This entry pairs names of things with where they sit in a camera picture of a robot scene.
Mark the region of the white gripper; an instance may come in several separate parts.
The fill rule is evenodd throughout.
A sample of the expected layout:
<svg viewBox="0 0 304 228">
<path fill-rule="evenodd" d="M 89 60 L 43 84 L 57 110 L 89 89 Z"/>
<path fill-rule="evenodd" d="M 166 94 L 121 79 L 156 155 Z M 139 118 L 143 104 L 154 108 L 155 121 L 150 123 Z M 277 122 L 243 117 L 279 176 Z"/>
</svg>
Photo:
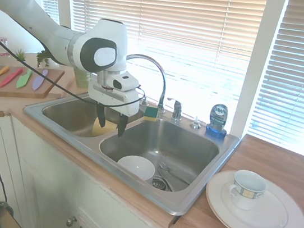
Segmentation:
<svg viewBox="0 0 304 228">
<path fill-rule="evenodd" d="M 120 91 L 118 89 L 104 89 L 97 82 L 97 75 L 90 75 L 88 83 L 88 95 L 95 100 L 96 113 L 100 127 L 105 126 L 105 106 L 113 108 L 113 110 L 121 113 L 118 122 L 118 137 L 121 137 L 128 123 L 128 116 L 132 116 L 139 111 L 139 96 L 135 89 L 128 91 Z"/>
</svg>

